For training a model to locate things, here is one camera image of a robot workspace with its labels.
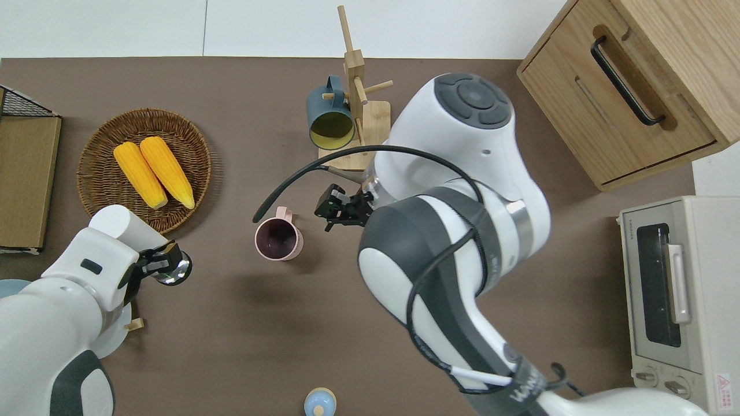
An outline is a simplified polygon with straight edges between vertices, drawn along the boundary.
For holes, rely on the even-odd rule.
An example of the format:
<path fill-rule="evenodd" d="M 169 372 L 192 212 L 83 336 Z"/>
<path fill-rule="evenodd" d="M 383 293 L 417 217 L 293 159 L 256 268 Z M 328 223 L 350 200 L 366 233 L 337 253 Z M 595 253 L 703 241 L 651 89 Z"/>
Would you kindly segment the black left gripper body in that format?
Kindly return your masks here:
<path fill-rule="evenodd" d="M 122 305 L 127 305 L 134 300 L 139 292 L 141 281 L 146 277 L 145 266 L 148 264 L 148 260 L 142 254 L 138 256 L 138 260 L 128 266 L 124 272 L 121 280 L 119 281 L 119 289 L 126 289 L 122 301 Z"/>

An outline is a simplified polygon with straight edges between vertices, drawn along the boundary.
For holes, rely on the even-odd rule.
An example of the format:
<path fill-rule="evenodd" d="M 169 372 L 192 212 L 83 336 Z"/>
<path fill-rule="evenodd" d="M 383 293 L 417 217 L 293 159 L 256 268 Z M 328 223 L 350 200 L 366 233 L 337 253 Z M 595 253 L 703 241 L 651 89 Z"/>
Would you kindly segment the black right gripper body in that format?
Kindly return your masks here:
<path fill-rule="evenodd" d="M 365 227 L 368 219 L 373 213 L 370 203 L 373 201 L 372 193 L 359 191 L 342 203 L 341 224 L 357 225 Z"/>

